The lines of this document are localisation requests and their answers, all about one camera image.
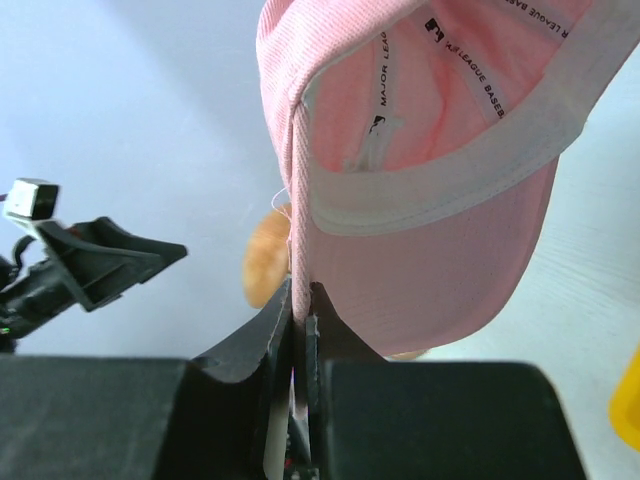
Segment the pink baseball cap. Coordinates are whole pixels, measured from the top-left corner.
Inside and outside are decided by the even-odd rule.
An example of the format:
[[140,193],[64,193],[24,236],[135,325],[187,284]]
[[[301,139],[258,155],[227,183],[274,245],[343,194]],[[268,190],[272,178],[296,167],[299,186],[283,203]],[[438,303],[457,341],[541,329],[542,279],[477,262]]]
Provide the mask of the pink baseball cap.
[[317,283],[384,356],[491,322],[560,155],[638,42],[635,1],[266,2],[256,53],[296,323]]

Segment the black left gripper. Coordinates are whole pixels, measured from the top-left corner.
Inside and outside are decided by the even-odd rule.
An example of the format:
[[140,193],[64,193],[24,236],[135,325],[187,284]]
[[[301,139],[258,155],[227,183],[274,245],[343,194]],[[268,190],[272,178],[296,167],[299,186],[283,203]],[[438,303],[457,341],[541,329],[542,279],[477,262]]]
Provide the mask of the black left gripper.
[[60,313],[60,278],[91,312],[187,256],[181,244],[133,235],[108,217],[70,227],[46,221],[37,233],[50,259],[33,264],[24,278],[1,257],[2,341],[24,338]]

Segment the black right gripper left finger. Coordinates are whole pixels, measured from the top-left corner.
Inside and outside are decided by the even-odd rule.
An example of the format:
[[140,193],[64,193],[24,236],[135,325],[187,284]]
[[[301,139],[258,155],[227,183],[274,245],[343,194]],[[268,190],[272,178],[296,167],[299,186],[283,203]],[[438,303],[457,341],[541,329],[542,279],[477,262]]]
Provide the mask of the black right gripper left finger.
[[288,286],[192,360],[3,355],[5,479],[279,479]]

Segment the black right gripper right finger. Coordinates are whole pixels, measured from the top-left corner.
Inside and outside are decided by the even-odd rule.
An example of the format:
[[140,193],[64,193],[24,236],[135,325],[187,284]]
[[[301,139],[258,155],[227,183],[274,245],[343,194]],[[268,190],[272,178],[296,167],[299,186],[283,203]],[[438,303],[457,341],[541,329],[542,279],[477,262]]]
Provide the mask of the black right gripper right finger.
[[324,479],[582,479],[556,391],[536,366],[390,362],[311,288],[311,452]]

